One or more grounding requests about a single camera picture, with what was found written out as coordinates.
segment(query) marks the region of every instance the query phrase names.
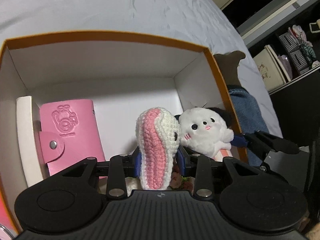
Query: pink crochet stripe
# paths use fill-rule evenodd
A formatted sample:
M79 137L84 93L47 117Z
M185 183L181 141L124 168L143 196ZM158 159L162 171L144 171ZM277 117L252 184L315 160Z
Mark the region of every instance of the pink crochet stripe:
M147 162L146 175L148 186L151 189L159 189L162 187L166 164L165 151L155 129L155 119L160 113L161 111L158 108L150 109L146 112L142 125Z

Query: black rubber pad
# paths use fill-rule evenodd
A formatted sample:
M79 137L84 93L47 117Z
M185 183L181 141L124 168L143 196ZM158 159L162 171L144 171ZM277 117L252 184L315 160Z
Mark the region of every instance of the black rubber pad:
M304 240L297 231L258 236L232 226L215 205L191 197L188 191L134 191L110 202L102 215L84 228L64 235L23 232L18 240Z

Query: pink wallet strap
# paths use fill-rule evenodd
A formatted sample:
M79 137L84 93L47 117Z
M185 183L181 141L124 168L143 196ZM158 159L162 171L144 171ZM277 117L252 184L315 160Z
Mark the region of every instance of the pink wallet strap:
M63 138L53 132L39 132L40 144L44 163L58 159L64 151Z

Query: white plush toy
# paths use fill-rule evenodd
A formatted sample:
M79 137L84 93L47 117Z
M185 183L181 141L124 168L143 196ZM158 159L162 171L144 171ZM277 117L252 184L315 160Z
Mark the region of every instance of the white plush toy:
M234 134L227 127L226 121L231 122L231 118L224 110L195 107L176 118L181 126L181 145L217 161L222 161L225 156L232 156L230 142Z

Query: plush toy arm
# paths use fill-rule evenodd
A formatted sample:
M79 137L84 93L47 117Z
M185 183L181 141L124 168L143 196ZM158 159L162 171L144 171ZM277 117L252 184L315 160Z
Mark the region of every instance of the plush toy arm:
M224 143L229 143L233 140L234 134L233 130L227 128L221 131L221 141Z

